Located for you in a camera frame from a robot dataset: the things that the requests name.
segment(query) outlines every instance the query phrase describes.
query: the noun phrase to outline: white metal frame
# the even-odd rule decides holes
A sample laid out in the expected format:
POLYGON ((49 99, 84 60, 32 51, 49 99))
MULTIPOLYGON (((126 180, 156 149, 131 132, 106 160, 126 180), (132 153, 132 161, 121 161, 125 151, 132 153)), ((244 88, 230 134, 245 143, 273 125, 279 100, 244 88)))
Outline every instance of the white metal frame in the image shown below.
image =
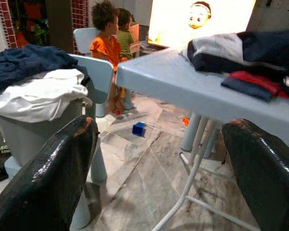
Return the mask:
MULTIPOLYGON (((200 163, 202 161, 203 156, 207 152, 212 151, 212 148, 215 145, 217 135, 218 135, 220 127, 221 127, 221 123, 219 121, 217 121, 217 120, 211 121, 211 123, 208 127, 208 130, 205 134, 205 137, 203 139, 203 142, 202 142, 202 144, 200 144, 205 127, 208 123, 208 117, 197 115, 196 120, 199 121, 199 124, 198 124, 196 137, 195 137, 195 140, 193 143, 193 149, 191 152, 190 159, 188 160, 183 153, 180 153, 180 158, 184 164, 185 170, 186 170, 187 174, 189 175, 189 177, 187 179, 187 182, 184 186, 184 189, 183 189, 183 192, 182 192, 180 198, 178 199, 176 204, 173 206, 173 208, 167 213, 167 215, 153 228, 153 231, 161 230, 162 227, 172 218, 172 216, 174 216, 175 213, 181 208, 181 206, 183 205, 185 200, 189 200, 191 202, 197 203, 198 205, 201 205, 201 206, 207 208, 211 212, 216 213, 216 214, 232 221, 233 223, 236 223, 237 225, 243 226, 250 231, 260 231, 259 228, 254 227, 254 226, 252 226, 246 222, 243 222, 242 220, 239 220, 236 217, 233 217, 227 213, 224 213, 223 211, 216 209, 216 208, 210 206, 209 204, 188 195, 192 186, 195 187, 196 191, 198 190, 198 187, 197 187, 196 182, 195 182, 195 176, 198 172, 198 169, 201 168, 203 170, 208 171, 208 169, 200 167, 200 163)), ((221 174, 216 174, 216 175, 219 177, 222 177, 224 179, 227 179, 230 182, 236 183, 235 180, 230 179, 227 176, 224 176, 221 174)))

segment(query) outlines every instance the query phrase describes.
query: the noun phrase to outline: white cloth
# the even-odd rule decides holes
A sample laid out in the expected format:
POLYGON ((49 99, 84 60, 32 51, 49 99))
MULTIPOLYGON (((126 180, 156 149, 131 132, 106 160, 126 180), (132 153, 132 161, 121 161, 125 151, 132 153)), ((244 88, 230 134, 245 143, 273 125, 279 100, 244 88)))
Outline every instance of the white cloth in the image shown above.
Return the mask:
POLYGON ((70 101, 86 97, 77 69, 43 72, 0 93, 0 115, 28 123, 59 118, 70 101))

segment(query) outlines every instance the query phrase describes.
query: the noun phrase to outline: orange shirt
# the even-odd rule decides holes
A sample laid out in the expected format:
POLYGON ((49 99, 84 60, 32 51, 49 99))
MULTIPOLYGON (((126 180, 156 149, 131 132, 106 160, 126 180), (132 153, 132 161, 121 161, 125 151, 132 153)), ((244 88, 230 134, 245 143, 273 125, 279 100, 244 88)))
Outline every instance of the orange shirt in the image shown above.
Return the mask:
POLYGON ((106 39, 98 35, 91 43, 90 50, 93 58, 101 59, 99 52, 105 55, 114 66, 114 70, 117 71, 121 45, 114 36, 111 35, 109 39, 106 39))

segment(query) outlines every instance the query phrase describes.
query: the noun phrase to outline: red clothing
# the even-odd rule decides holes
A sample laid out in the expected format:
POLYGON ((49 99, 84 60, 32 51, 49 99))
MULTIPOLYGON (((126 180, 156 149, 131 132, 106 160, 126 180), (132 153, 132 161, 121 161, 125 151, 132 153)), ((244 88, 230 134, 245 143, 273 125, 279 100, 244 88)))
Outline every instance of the red clothing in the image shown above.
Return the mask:
POLYGON ((279 83, 272 82, 267 77, 259 76, 259 75, 252 75, 246 71, 237 71, 231 73, 230 77, 234 77, 240 79, 244 82, 256 84, 269 92, 271 92, 274 96, 279 96, 282 98, 289 99, 289 95, 282 89, 279 83))
POLYGON ((107 60, 114 66, 114 70, 117 70, 120 62, 121 45, 114 36, 111 35, 109 39, 106 39, 98 35, 91 43, 90 50, 93 58, 101 59, 99 53, 105 55, 107 60))

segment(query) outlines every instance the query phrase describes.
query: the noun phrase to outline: cartoon character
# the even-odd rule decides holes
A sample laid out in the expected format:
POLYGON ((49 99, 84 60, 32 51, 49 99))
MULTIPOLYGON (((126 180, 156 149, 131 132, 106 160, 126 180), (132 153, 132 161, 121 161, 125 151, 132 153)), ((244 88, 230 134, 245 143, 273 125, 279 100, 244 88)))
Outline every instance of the cartoon character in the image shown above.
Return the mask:
POLYGON ((211 8, 210 5, 204 1, 197 1, 190 7, 190 18, 189 26, 193 29, 207 24, 208 20, 211 18, 211 8))

